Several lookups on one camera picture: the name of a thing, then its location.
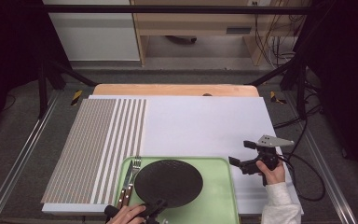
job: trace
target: black cable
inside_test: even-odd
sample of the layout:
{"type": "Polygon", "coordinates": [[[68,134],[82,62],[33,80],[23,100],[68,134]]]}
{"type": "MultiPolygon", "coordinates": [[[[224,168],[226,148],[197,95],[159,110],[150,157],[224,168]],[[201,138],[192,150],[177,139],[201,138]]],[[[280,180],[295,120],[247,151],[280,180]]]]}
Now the black cable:
{"type": "Polygon", "coordinates": [[[280,53],[280,55],[295,55],[294,52],[280,53]]]}
{"type": "Polygon", "coordinates": [[[278,54],[275,53],[275,36],[272,37],[272,53],[274,54],[275,57],[278,56],[278,54]]]}
{"type": "Polygon", "coordinates": [[[317,91],[317,92],[319,92],[319,91],[322,90],[321,88],[315,87],[314,85],[312,85],[312,84],[308,81],[307,77],[305,77],[305,87],[306,87],[306,88],[309,88],[309,89],[312,89],[312,90],[314,90],[314,91],[317,91]]]}
{"type": "Polygon", "coordinates": [[[282,154],[282,158],[284,158],[284,160],[282,160],[282,161],[284,161],[286,163],[286,165],[288,165],[287,170],[289,171],[289,174],[292,177],[293,186],[295,187],[296,191],[298,191],[298,189],[296,187],[296,170],[295,170],[295,166],[293,166],[292,163],[289,160],[287,160],[287,158],[285,158],[285,153],[282,154]]]}
{"type": "Polygon", "coordinates": [[[301,21],[304,18],[304,15],[289,15],[290,21],[301,21]]]}
{"type": "Polygon", "coordinates": [[[318,92],[312,92],[310,95],[308,95],[308,96],[304,99],[304,101],[307,101],[311,96],[317,96],[317,95],[319,95],[318,92]]]}
{"type": "Polygon", "coordinates": [[[295,169],[295,167],[292,165],[292,163],[289,160],[287,160],[287,158],[285,158],[283,155],[278,155],[278,160],[286,163],[286,165],[288,165],[289,169],[295,169]]]}
{"type": "Polygon", "coordinates": [[[280,46],[280,44],[281,44],[281,37],[278,36],[277,55],[279,54],[279,46],[280,46]]]}
{"type": "Polygon", "coordinates": [[[13,98],[13,102],[11,102],[11,104],[8,107],[2,109],[2,111],[5,111],[5,110],[11,108],[14,105],[14,103],[16,103],[16,97],[14,95],[8,94],[7,96],[10,96],[11,98],[13,98]]]}
{"type": "MultiPolygon", "coordinates": [[[[299,157],[299,156],[297,156],[295,154],[292,154],[291,156],[293,156],[294,158],[304,162],[307,166],[309,166],[309,168],[313,171],[313,173],[315,173],[318,176],[318,178],[320,179],[321,184],[322,184],[322,194],[321,194],[321,196],[312,199],[312,198],[307,198],[305,196],[302,196],[301,194],[298,194],[298,197],[301,198],[301,199],[307,200],[307,201],[311,201],[311,202],[319,202],[324,197],[324,195],[326,193],[325,183],[324,183],[324,180],[322,179],[321,175],[319,174],[319,172],[315,168],[312,167],[312,165],[310,165],[307,161],[305,161],[301,157],[299,157]]],[[[294,184],[295,188],[297,189],[295,170],[294,170],[293,165],[291,165],[291,167],[293,168],[293,170],[292,170],[293,171],[293,175],[292,175],[293,184],[294,184]]]]}
{"type": "MultiPolygon", "coordinates": [[[[311,115],[314,115],[316,114],[316,112],[318,111],[317,108],[319,108],[321,105],[318,104],[316,106],[314,106],[312,109],[310,109],[306,114],[307,116],[311,116],[311,115]]],[[[301,118],[300,117],[295,117],[293,119],[289,119],[287,121],[284,121],[284,122],[280,122],[280,123],[276,123],[273,125],[273,128],[274,129],[280,129],[280,128],[283,128],[283,127],[286,127],[286,126],[289,126],[289,125],[292,125],[292,124],[295,124],[295,123],[298,123],[301,121],[301,118]]]]}
{"type": "Polygon", "coordinates": [[[313,95],[319,95],[319,92],[317,92],[316,90],[314,90],[313,88],[309,88],[309,86],[305,85],[305,90],[308,91],[310,94],[313,94],[313,95]]]}
{"type": "Polygon", "coordinates": [[[260,33],[258,33],[258,21],[257,21],[258,15],[255,14],[255,43],[257,44],[257,47],[260,49],[261,54],[263,55],[264,59],[268,62],[271,63],[271,61],[269,60],[269,58],[267,57],[266,52],[264,51],[264,45],[263,45],[263,41],[261,40],[260,37],[260,33]]]}
{"type": "Polygon", "coordinates": [[[304,133],[305,133],[305,130],[307,129],[307,125],[308,125],[308,119],[305,119],[305,124],[304,124],[304,128],[303,130],[301,131],[301,134],[300,136],[298,137],[297,141],[296,141],[296,144],[295,146],[293,147],[292,151],[290,152],[289,154],[289,157],[287,158],[287,160],[290,161],[290,159],[292,158],[293,154],[295,154],[295,151],[297,150],[297,147],[298,147],[298,144],[300,143],[304,133]]]}

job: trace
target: cable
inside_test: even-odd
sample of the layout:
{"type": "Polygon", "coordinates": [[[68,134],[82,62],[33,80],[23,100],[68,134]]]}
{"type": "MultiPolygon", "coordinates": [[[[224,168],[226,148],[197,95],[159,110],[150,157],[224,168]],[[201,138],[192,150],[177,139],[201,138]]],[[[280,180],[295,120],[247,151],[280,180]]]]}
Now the cable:
{"type": "Polygon", "coordinates": [[[318,87],[315,87],[314,85],[312,85],[312,84],[308,81],[307,77],[305,77],[305,85],[306,85],[306,88],[312,89],[312,90],[315,91],[315,92],[319,92],[319,91],[322,90],[321,88],[318,88],[318,87]]]}
{"type": "MultiPolygon", "coordinates": [[[[316,114],[316,112],[318,111],[317,109],[321,106],[321,104],[318,104],[316,106],[314,106],[312,109],[310,109],[306,114],[307,116],[312,116],[314,114],[316,114]]],[[[273,125],[273,128],[274,129],[280,129],[280,128],[283,128],[283,127],[286,127],[286,126],[289,126],[289,125],[292,125],[292,124],[295,124],[295,123],[298,123],[301,121],[301,118],[300,117],[295,117],[293,119],[289,119],[287,121],[284,121],[284,122],[280,122],[280,123],[276,123],[273,125]]]]}
{"type": "Polygon", "coordinates": [[[257,19],[258,19],[258,15],[255,14],[255,43],[257,44],[257,47],[260,49],[261,54],[264,56],[264,59],[267,61],[267,63],[271,64],[271,61],[267,58],[266,52],[264,51],[264,45],[262,46],[263,48],[260,47],[260,45],[259,45],[259,41],[260,41],[260,44],[262,44],[263,41],[261,40],[260,34],[258,33],[257,19]]]}
{"type": "Polygon", "coordinates": [[[305,90],[308,91],[309,93],[313,94],[313,95],[319,95],[319,92],[321,91],[321,89],[313,87],[307,81],[305,83],[305,90]]]}
{"type": "Polygon", "coordinates": [[[287,160],[287,158],[285,158],[284,155],[278,155],[278,160],[286,163],[286,165],[288,165],[289,169],[295,169],[295,167],[292,165],[292,163],[289,160],[287,160]]]}
{"type": "Polygon", "coordinates": [[[279,46],[280,46],[280,44],[281,44],[281,37],[278,36],[277,54],[279,54],[279,46]]]}
{"type": "Polygon", "coordinates": [[[304,133],[305,133],[305,130],[307,129],[307,125],[308,125],[308,119],[305,119],[304,128],[303,128],[303,130],[301,131],[301,134],[300,134],[300,136],[298,137],[298,139],[297,139],[297,141],[296,141],[296,144],[295,144],[295,146],[293,147],[292,151],[290,152],[289,157],[287,158],[287,160],[290,161],[290,159],[292,158],[293,154],[295,154],[295,151],[296,151],[296,149],[297,149],[297,147],[298,147],[298,144],[300,143],[300,141],[301,141],[301,139],[302,139],[302,137],[303,137],[303,135],[304,135],[304,133]]]}
{"type": "Polygon", "coordinates": [[[8,107],[2,109],[2,111],[5,111],[5,110],[11,108],[11,107],[14,105],[14,103],[16,103],[16,97],[15,97],[14,95],[8,94],[7,96],[12,97],[12,98],[13,98],[13,102],[11,102],[11,104],[10,104],[8,107]]]}
{"type": "MultiPolygon", "coordinates": [[[[304,159],[302,159],[301,157],[293,154],[292,155],[294,158],[304,162],[312,171],[313,173],[315,173],[319,180],[321,181],[321,184],[322,184],[322,194],[321,196],[317,197],[317,198],[307,198],[307,197],[304,197],[302,196],[301,194],[298,194],[298,197],[301,198],[301,199],[304,199],[304,200],[307,200],[307,201],[311,201],[311,202],[319,202],[325,195],[326,193],[326,187],[325,187],[325,183],[324,183],[324,180],[322,179],[321,175],[318,173],[318,171],[312,167],[312,165],[310,165],[307,161],[305,161],[304,159]]],[[[293,175],[292,175],[292,179],[293,179],[293,184],[295,186],[295,188],[297,189],[297,186],[296,186],[296,174],[295,174],[295,169],[293,167],[293,165],[291,164],[291,167],[293,168],[292,172],[293,172],[293,175]]]]}

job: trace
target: floor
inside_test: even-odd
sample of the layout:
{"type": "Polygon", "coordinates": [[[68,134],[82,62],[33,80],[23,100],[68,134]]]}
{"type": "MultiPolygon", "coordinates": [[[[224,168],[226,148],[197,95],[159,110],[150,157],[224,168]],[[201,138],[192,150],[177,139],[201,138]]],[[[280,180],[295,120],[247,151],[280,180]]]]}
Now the floor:
{"type": "MultiPolygon", "coordinates": [[[[293,40],[289,40],[282,44],[281,49],[288,51],[292,46],[293,40]]],[[[268,51],[266,55],[269,58],[271,54],[268,51]]],[[[276,62],[273,53],[271,60],[276,62]]],[[[280,58],[278,63],[287,60],[290,59],[280,58]]],[[[274,66],[263,63],[254,67],[240,37],[219,36],[199,36],[194,44],[174,36],[153,36],[145,66],[116,62],[74,64],[82,75],[97,82],[238,85],[262,77],[274,66]]],[[[308,78],[312,84],[319,85],[311,71],[308,78]]],[[[74,92],[83,90],[81,99],[92,93],[92,88],[70,77],[65,79],[68,85],[64,91],[49,89],[50,99],[56,102],[52,102],[55,106],[49,111],[50,118],[46,123],[37,119],[37,83],[18,87],[7,97],[7,109],[0,117],[0,223],[84,223],[82,217],[55,217],[40,212],[41,195],[80,105],[70,105],[74,92]],[[35,126],[41,127],[42,132],[30,135],[35,126]]],[[[281,91],[281,79],[275,77],[257,87],[260,96],[265,98],[273,124],[296,116],[293,108],[296,90],[281,91]],[[272,91],[278,100],[286,101],[286,104],[271,101],[272,91]]],[[[308,109],[320,103],[317,97],[310,97],[308,101],[308,109]]],[[[318,108],[307,124],[302,121],[276,129],[277,136],[297,139],[307,125],[297,153],[320,171],[326,183],[327,192],[320,201],[307,200],[321,195],[321,182],[304,162],[294,161],[298,194],[304,198],[300,200],[305,212],[303,223],[358,223],[358,164],[342,157],[340,143],[318,108]]],[[[86,223],[101,223],[101,220],[100,217],[87,217],[86,223]]],[[[259,216],[243,217],[242,223],[259,223],[259,216]]]]}

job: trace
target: black curtain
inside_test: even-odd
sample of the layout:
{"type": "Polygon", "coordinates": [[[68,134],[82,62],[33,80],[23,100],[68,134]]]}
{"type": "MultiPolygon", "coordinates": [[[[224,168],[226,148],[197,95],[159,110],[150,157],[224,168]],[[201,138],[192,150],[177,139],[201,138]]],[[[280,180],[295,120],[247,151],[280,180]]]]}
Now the black curtain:
{"type": "MultiPolygon", "coordinates": [[[[71,68],[48,13],[26,11],[22,4],[0,0],[0,113],[11,89],[37,80],[42,62],[53,60],[71,68]]],[[[47,70],[54,88],[62,88],[60,72],[47,70]]]]}
{"type": "MultiPolygon", "coordinates": [[[[307,19],[297,44],[322,16],[307,19]]],[[[358,1],[337,0],[307,49],[304,58],[321,80],[327,115],[349,157],[358,160],[358,1]]]]}

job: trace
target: white sleeve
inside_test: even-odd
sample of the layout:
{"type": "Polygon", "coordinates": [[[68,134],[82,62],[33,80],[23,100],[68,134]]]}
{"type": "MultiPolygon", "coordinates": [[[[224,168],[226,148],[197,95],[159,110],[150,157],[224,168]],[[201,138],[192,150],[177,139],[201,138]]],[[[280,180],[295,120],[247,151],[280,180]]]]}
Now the white sleeve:
{"type": "Polygon", "coordinates": [[[268,204],[263,209],[262,224],[301,223],[301,206],[292,202],[286,183],[266,185],[268,204]]]}

